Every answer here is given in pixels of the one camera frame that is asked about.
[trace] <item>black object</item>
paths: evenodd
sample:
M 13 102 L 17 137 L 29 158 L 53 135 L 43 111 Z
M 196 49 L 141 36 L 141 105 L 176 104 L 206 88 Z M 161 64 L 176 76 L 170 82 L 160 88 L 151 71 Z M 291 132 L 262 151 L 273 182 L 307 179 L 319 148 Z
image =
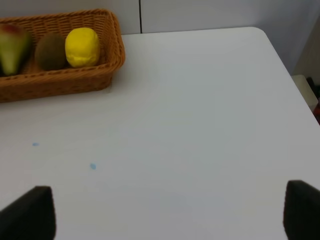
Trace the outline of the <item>black object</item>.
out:
M 320 94 L 319 94 L 319 86 L 315 85 L 314 80 L 312 79 L 312 77 L 308 77 L 306 79 L 307 83 L 309 84 L 313 94 L 316 96 L 316 99 L 320 98 Z
M 53 240 L 55 235 L 55 207 L 48 186 L 36 186 L 0 211 L 0 240 Z
M 289 240 L 320 240 L 320 191 L 301 180 L 289 181 L 283 225 Z

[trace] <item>wicker basket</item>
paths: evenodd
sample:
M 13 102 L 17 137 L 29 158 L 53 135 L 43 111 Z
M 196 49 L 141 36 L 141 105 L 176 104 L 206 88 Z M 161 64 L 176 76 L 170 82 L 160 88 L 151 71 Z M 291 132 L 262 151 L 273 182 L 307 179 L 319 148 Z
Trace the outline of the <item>wicker basket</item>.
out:
M 0 24 L 4 23 L 32 33 L 33 49 L 46 33 L 66 37 L 75 28 L 92 28 L 99 36 L 101 52 L 97 66 L 53 71 L 39 69 L 33 52 L 19 75 L 0 77 L 0 103 L 102 90 L 125 62 L 118 20 L 105 9 L 0 19 Z

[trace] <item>kiwi fruit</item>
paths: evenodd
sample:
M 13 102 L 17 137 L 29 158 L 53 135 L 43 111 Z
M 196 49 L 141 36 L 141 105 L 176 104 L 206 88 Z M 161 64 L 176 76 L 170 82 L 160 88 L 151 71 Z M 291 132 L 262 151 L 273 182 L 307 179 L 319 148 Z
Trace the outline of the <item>kiwi fruit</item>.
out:
M 59 70 L 67 63 L 65 38 L 57 33 L 47 33 L 35 49 L 35 62 L 45 70 Z

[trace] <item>white wall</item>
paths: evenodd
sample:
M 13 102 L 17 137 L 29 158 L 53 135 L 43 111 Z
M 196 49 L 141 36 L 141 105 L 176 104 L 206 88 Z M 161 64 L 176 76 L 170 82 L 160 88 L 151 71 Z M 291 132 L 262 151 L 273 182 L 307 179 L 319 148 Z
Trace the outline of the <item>white wall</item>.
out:
M 103 8 L 113 11 L 123 34 L 140 33 L 138 0 L 3 0 L 0 17 L 63 13 Z
M 141 0 L 143 33 L 256 26 L 289 72 L 320 13 L 319 0 Z

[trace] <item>wall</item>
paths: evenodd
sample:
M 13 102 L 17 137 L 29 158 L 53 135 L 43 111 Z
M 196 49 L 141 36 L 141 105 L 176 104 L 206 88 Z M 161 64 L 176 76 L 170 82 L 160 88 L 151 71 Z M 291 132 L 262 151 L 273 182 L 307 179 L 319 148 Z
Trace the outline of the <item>wall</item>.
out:
M 302 51 L 300 59 L 293 71 L 294 75 L 312 77 L 315 84 L 320 85 L 320 18 Z
M 320 13 L 319 0 L 141 0 L 143 33 L 261 28 L 292 72 Z
M 0 17 L 63 13 L 104 8 L 119 19 L 123 34 L 140 33 L 139 0 L 3 0 Z

